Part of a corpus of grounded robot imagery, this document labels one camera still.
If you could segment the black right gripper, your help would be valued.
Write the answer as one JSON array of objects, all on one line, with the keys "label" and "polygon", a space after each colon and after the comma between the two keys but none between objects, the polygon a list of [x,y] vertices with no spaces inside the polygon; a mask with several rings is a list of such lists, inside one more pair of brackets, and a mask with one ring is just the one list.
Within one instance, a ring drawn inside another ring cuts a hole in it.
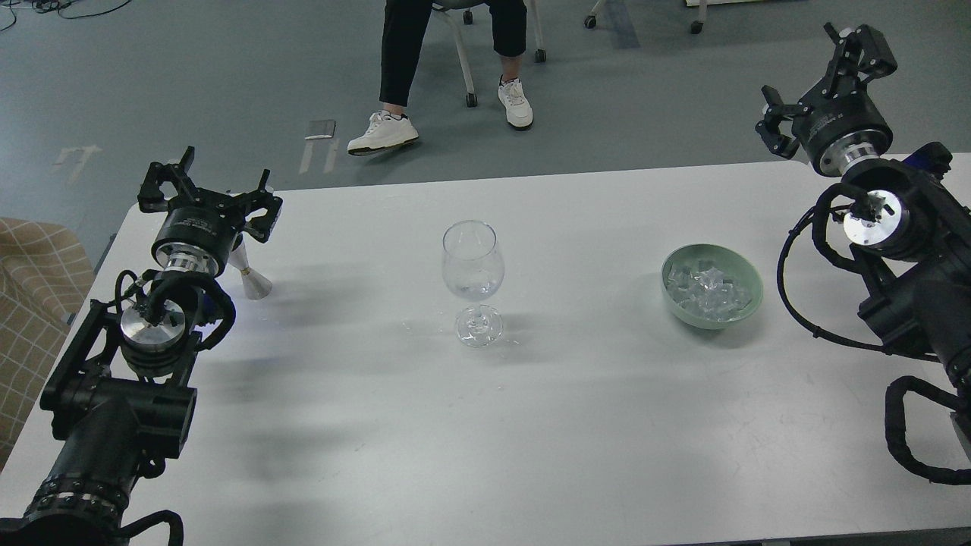
[{"label": "black right gripper", "polygon": [[[870,145],[874,155],[888,151],[894,132],[869,97],[868,83],[891,76],[898,63],[884,34],[868,24],[837,30],[831,22],[823,30],[834,45],[825,75],[816,86],[818,101],[786,104],[779,91],[762,86],[765,110],[756,133],[773,155],[792,159],[800,144],[810,165],[823,177],[840,177],[850,160],[850,146]],[[781,131],[792,121],[793,136]]]}]

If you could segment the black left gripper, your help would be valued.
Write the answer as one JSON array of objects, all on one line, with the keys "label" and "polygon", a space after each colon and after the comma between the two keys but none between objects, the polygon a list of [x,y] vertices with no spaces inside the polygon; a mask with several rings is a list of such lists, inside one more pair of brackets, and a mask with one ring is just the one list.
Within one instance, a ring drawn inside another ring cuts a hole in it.
[{"label": "black left gripper", "polygon": [[264,169],[255,190],[228,196],[223,209],[202,206],[202,190],[188,176],[196,149],[188,146],[179,162],[149,163],[137,193],[141,213],[165,213],[165,221],[150,249],[160,266],[174,255],[194,256],[198,272],[216,278],[225,272],[240,233],[266,244],[280,218],[282,199],[269,187]]}]

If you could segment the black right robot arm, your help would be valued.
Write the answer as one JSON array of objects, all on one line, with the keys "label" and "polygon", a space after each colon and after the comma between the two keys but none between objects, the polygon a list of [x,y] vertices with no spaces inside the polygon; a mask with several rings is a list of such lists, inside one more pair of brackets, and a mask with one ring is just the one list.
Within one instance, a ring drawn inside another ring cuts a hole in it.
[{"label": "black right robot arm", "polygon": [[[815,173],[834,179],[788,232],[777,289],[791,317],[815,337],[942,364],[951,391],[912,376],[888,386],[885,442],[909,473],[966,486],[968,469],[943,469],[913,456],[904,404],[905,395],[915,393],[950,410],[958,438],[968,445],[970,221],[969,209],[943,183],[953,156],[944,144],[931,142],[905,159],[885,158],[894,135],[867,86],[898,67],[887,40],[866,24],[823,28],[834,45],[825,75],[794,104],[764,86],[766,107],[755,127],[773,155],[790,159],[804,149]],[[868,295],[859,317],[878,344],[826,331],[790,303],[786,261],[804,231],[811,232],[823,259],[863,280]]]}]

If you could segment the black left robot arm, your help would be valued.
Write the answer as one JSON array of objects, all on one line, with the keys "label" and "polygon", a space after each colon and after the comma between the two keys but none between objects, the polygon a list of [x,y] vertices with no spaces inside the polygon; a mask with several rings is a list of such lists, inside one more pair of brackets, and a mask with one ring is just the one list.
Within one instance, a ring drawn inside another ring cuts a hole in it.
[{"label": "black left robot arm", "polygon": [[127,545],[160,524],[184,542],[180,515],[160,510],[124,524],[135,484],[155,479],[181,455],[197,391],[199,353],[236,321],[218,277],[240,271],[251,300],[271,283],[250,268],[245,236],[263,244],[282,200],[264,170],[256,189],[235,196],[195,186],[192,146],[181,160],[153,162],[137,196],[142,213],[163,213],[153,242],[156,269],[121,271],[111,300],[91,300],[77,333],[39,394],[62,447],[24,514],[2,520],[4,545]]}]

